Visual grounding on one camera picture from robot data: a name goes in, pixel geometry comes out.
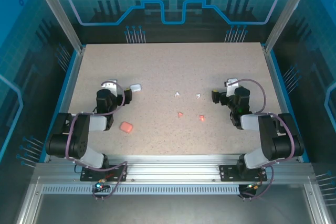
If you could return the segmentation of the aluminium frame post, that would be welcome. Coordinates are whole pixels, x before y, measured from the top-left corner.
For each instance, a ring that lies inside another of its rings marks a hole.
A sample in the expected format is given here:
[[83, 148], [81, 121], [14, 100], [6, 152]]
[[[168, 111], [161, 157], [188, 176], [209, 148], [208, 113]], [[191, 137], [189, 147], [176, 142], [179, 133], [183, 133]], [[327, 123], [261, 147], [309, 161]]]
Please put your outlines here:
[[282, 10], [277, 22], [275, 23], [266, 43], [264, 45], [264, 53], [269, 55], [273, 49], [275, 43], [279, 39], [281, 33], [283, 32], [285, 26], [287, 25], [290, 17], [297, 8], [301, 0], [288, 0], [284, 9]]
[[82, 43], [80, 42], [69, 18], [66, 15], [59, 0], [45, 0], [63, 29], [65, 35], [77, 53], [82, 53]]

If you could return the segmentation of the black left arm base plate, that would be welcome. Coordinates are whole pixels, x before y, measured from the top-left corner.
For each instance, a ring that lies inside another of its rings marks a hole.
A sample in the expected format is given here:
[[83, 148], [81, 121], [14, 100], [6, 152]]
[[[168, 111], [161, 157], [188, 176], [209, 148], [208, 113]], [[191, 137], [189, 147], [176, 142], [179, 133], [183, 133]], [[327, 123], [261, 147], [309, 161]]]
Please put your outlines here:
[[80, 181], [81, 182], [98, 182], [101, 179], [105, 179], [107, 182], [117, 182], [119, 177], [121, 176], [121, 182], [126, 181], [127, 178], [127, 168], [125, 168], [124, 172], [124, 165], [120, 166], [119, 168], [110, 170], [108, 172], [97, 172], [91, 169], [82, 168], [80, 174]]

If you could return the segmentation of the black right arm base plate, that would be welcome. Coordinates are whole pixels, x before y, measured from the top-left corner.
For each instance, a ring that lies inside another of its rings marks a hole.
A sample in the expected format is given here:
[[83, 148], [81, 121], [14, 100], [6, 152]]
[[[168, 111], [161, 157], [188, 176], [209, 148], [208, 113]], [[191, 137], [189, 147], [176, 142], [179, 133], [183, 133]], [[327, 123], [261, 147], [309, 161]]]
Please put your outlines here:
[[237, 165], [219, 165], [222, 182], [266, 182], [267, 174], [261, 168], [239, 168]]

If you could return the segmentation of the aluminium table side rail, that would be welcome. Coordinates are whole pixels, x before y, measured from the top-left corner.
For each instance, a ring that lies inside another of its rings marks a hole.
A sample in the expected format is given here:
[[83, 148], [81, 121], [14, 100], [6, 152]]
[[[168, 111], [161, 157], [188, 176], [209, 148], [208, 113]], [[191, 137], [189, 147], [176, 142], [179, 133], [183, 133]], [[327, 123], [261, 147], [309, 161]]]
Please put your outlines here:
[[273, 52], [273, 50], [271, 50], [270, 52], [267, 52], [264, 48], [264, 44], [262, 44], [262, 49], [263, 49], [265, 61], [268, 67], [268, 71], [270, 73], [270, 77], [272, 80], [272, 85], [274, 87], [275, 94], [278, 100], [279, 108], [281, 112], [290, 113], [292, 115], [297, 129], [299, 133], [301, 133], [299, 130], [299, 126], [298, 126], [290, 99], [289, 99], [287, 89], [285, 87], [285, 83], [282, 78], [282, 74], [281, 74], [275, 53]]
[[43, 147], [42, 153], [39, 158], [40, 163], [45, 163], [49, 161], [49, 155], [46, 153], [46, 150], [45, 150], [47, 140], [51, 134], [57, 114], [59, 112], [68, 112], [69, 110], [84, 53], [85, 53], [85, 48], [82, 49], [82, 52], [74, 51], [72, 54], [71, 61], [70, 61], [70, 64], [66, 72], [65, 79], [64, 79], [61, 91], [60, 91], [60, 95], [57, 100], [55, 111], [51, 119], [50, 127], [47, 132], [45, 145]]

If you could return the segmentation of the metal shelf panel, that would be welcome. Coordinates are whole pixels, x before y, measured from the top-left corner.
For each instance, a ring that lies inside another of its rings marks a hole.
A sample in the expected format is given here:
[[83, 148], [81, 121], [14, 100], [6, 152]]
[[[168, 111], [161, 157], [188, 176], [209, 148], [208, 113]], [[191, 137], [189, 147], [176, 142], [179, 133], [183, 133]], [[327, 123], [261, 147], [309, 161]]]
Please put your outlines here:
[[41, 196], [33, 224], [315, 224], [301, 187], [274, 185], [254, 200], [234, 195]]

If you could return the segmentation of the aluminium mounting rail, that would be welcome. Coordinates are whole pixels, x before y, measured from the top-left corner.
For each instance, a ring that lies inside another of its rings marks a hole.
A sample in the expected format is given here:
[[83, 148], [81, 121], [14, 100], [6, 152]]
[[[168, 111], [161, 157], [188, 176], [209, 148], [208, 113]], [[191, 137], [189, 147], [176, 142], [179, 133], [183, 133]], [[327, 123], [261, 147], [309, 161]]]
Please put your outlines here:
[[[219, 166], [236, 165], [238, 155], [109, 155], [111, 164], [128, 163], [127, 184], [219, 184]], [[314, 184], [310, 163], [300, 159], [274, 164], [274, 184]], [[40, 184], [78, 184], [74, 164], [52, 158], [36, 165], [31, 179]]]

